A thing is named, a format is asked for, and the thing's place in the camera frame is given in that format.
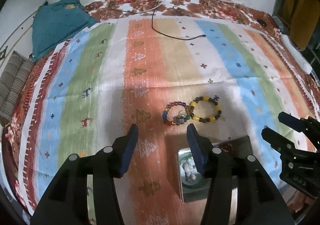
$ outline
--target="green stripe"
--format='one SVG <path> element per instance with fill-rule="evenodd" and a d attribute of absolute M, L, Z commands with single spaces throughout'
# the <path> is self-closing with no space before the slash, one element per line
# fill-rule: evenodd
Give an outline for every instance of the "green stripe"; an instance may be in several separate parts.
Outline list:
<path fill-rule="evenodd" d="M 94 137 L 94 122 L 97 121 L 99 94 L 95 91 L 102 60 L 107 53 L 109 39 L 112 37 L 114 24 L 101 24 L 90 31 L 75 73 L 65 95 L 65 105 L 60 119 L 60 144 L 58 166 L 72 153 L 88 151 L 91 154 Z M 88 87 L 89 96 L 83 98 L 83 91 Z M 92 118 L 87 127 L 81 128 L 81 120 Z"/>
<path fill-rule="evenodd" d="M 274 86 L 270 82 L 262 66 L 255 61 L 254 56 L 246 49 L 246 47 L 242 45 L 238 36 L 230 28 L 228 28 L 228 26 L 218 23 L 216 25 L 223 33 L 225 38 L 241 53 L 248 67 L 258 78 L 265 100 L 269 105 L 269 109 L 273 117 L 273 122 L 277 126 L 279 133 L 285 136 L 290 141 L 294 141 L 292 129 L 280 123 L 278 120 L 278 114 L 284 111 L 282 101 L 276 94 Z"/>

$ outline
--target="orange stripe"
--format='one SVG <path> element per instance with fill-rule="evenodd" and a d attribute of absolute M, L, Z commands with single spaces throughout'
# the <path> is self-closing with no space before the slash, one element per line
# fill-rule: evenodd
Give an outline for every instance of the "orange stripe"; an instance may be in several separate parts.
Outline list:
<path fill-rule="evenodd" d="M 163 54 L 161 38 L 150 26 L 149 19 L 130 21 L 124 70 L 123 120 L 126 130 L 132 123 L 137 123 L 140 142 L 146 141 L 157 146 L 149 156 L 140 157 L 140 152 L 136 150 L 129 167 L 134 219 L 136 224 L 145 224 L 150 222 L 151 215 L 168 219 L 169 224 L 199 224 L 205 201 L 183 204 L 178 196 L 176 154 L 180 148 L 188 146 L 185 138 L 187 125 L 169 127 L 164 125 L 161 118 L 161 112 L 169 102 L 168 97 L 181 95 L 176 93 L 180 87 L 166 87 L 166 65 L 172 57 L 167 58 Z M 135 61 L 134 57 L 139 53 L 145 57 Z M 135 68 L 147 71 L 135 75 Z M 136 97 L 132 92 L 135 86 L 149 91 Z M 140 119 L 141 116 L 145 117 L 145 122 Z"/>
<path fill-rule="evenodd" d="M 264 38 L 257 32 L 251 30 L 244 30 L 252 40 L 260 47 L 264 55 L 270 60 L 273 67 L 278 71 L 280 78 L 290 94 L 290 98 L 297 110 L 297 113 L 300 118 L 308 118 L 311 116 L 315 118 L 314 113 L 310 110 L 308 105 L 305 103 L 305 100 L 298 88 L 297 84 L 294 81 L 293 76 L 286 68 L 281 59 L 277 56 L 276 52 L 270 47 L 270 45 L 264 40 Z M 313 144 L 307 139 L 307 148 L 309 151 L 314 151 Z"/>

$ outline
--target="black cable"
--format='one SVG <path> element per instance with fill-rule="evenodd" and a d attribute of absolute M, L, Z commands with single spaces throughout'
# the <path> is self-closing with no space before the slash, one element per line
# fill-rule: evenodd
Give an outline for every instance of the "black cable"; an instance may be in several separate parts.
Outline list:
<path fill-rule="evenodd" d="M 143 13 L 146 13 L 146 11 L 142 11 L 142 12 L 129 12 L 129 11 L 124 11 L 124 10 L 120 10 L 120 9 L 114 9 L 114 8 L 111 8 L 111 7 L 110 7 L 110 4 L 111 4 L 111 2 L 109 3 L 108 8 L 111 9 L 111 10 L 116 10 L 116 11 L 121 11 L 121 12 L 126 12 L 126 13 L 132 13 L 132 14 L 143 14 Z M 159 30 L 155 29 L 155 28 L 153 27 L 153 17 L 154 17 L 154 15 L 155 15 L 156 8 L 157 8 L 158 4 L 159 4 L 159 0 L 156 0 L 155 3 L 154 3 L 154 5 L 153 5 L 154 10 L 153 10 L 153 13 L 152 13 L 152 18 L 151 18 L 151 28 L 152 28 L 154 31 L 156 31 L 158 34 L 161 34 L 161 35 L 166 36 L 166 37 L 169 37 L 169 38 L 174 38 L 174 39 L 184 40 L 184 41 L 193 40 L 193 39 L 201 38 L 201 37 L 204 37 L 204 38 L 206 37 L 206 35 L 199 35 L 199 36 L 196 36 L 196 37 L 194 37 L 194 38 L 187 38 L 187 39 L 177 38 L 177 37 L 173 37 L 173 36 L 169 36 L 169 35 L 167 35 L 167 34 L 164 34 L 164 33 L 160 32 Z"/>
<path fill-rule="evenodd" d="M 159 3 L 159 0 L 156 0 L 156 6 L 155 8 L 158 6 L 158 3 Z M 206 35 L 199 35 L 199 36 L 196 36 L 194 38 L 188 38 L 188 39 L 184 39 L 184 38 L 177 38 L 177 37 L 173 37 L 173 36 L 169 36 L 167 34 L 164 34 L 158 30 L 156 30 L 154 27 L 153 27 L 153 16 L 155 15 L 155 12 L 156 12 L 156 9 L 153 10 L 153 13 L 152 13 L 152 18 L 151 18 L 151 28 L 156 31 L 157 33 L 163 35 L 163 36 L 166 36 L 166 37 L 169 37 L 169 38 L 174 38 L 174 39 L 178 39 L 178 40 L 184 40 L 184 41 L 187 41 L 187 40 L 193 40 L 193 39 L 196 39 L 196 38 L 200 38 L 200 37 L 206 37 Z"/>

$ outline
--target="pillow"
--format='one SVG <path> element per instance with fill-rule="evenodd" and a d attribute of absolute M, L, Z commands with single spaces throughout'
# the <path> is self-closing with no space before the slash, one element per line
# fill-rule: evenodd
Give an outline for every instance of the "pillow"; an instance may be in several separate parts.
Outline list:
<path fill-rule="evenodd" d="M 12 114 L 19 98 L 19 95 L 30 75 L 35 63 L 32 58 L 28 58 L 22 64 L 17 76 L 15 77 L 9 95 L 0 110 L 0 124 L 5 126 L 11 122 Z"/>
<path fill-rule="evenodd" d="M 24 58 L 16 51 L 13 51 L 0 77 L 0 109 L 9 95 L 14 78 L 17 76 L 23 62 Z"/>

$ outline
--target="multicolored beaded bracelet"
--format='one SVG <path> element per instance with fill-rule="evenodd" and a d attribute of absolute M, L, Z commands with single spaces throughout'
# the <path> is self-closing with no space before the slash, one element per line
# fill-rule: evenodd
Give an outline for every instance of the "multicolored beaded bracelet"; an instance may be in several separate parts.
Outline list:
<path fill-rule="evenodd" d="M 173 121 L 169 121 L 167 119 L 167 114 L 171 107 L 181 105 L 185 108 L 186 111 L 179 111 L 178 115 L 173 118 Z M 166 105 L 164 111 L 162 112 L 162 118 L 164 124 L 171 126 L 171 125 L 181 125 L 184 124 L 187 120 L 190 119 L 190 116 L 187 114 L 188 105 L 183 102 L 172 102 Z"/>
<path fill-rule="evenodd" d="M 195 115 L 193 113 L 193 110 L 195 109 L 195 106 L 197 105 L 197 103 L 199 101 L 205 101 L 205 102 L 213 103 L 216 106 L 216 109 L 217 109 L 218 113 L 215 116 L 211 115 L 210 117 L 205 117 L 205 118 L 201 118 L 198 115 Z M 210 98 L 208 96 L 196 97 L 192 102 L 190 102 L 189 114 L 190 114 L 190 117 L 193 120 L 197 120 L 197 121 L 202 122 L 202 123 L 213 122 L 216 119 L 220 118 L 221 113 L 222 113 L 222 111 L 221 111 L 220 105 L 213 98 Z"/>

